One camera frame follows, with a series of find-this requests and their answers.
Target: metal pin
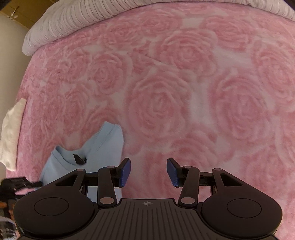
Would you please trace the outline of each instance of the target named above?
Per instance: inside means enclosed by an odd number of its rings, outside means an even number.
[[[183,204],[193,204],[193,203],[195,203],[195,200],[192,197],[183,197],[180,201]]]
[[[112,197],[103,197],[100,199],[102,204],[112,204],[115,200]]]

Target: pink blanket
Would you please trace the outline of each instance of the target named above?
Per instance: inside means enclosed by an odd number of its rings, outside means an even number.
[[[45,45],[18,94],[27,105],[7,176],[38,180],[55,145],[79,148],[109,121],[132,160],[124,197],[177,199],[168,157],[223,168],[277,200],[277,236],[294,239],[294,36],[294,22],[248,6],[163,3]]]

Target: light blue sweater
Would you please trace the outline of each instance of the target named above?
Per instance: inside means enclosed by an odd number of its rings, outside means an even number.
[[[82,148],[68,151],[56,146],[43,168],[40,181],[46,185],[78,168],[84,168],[87,173],[91,173],[102,167],[118,166],[121,162],[123,143],[121,127],[104,122],[101,129],[87,140]],[[77,154],[81,159],[86,158],[86,163],[76,164],[73,154]],[[115,192],[119,201],[122,198],[121,189],[115,188]],[[97,202],[97,187],[89,187],[87,196],[93,202]]]

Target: cabinet door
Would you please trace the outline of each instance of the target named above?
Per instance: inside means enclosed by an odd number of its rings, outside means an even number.
[[[53,3],[53,0],[12,0],[2,12],[25,27],[31,28]],[[16,18],[11,16],[15,9]]]

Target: logo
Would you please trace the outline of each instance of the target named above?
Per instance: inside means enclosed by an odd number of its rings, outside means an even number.
[[[149,201],[146,201],[146,202],[144,202],[143,204],[146,205],[146,206],[150,206],[152,203],[149,202]]]

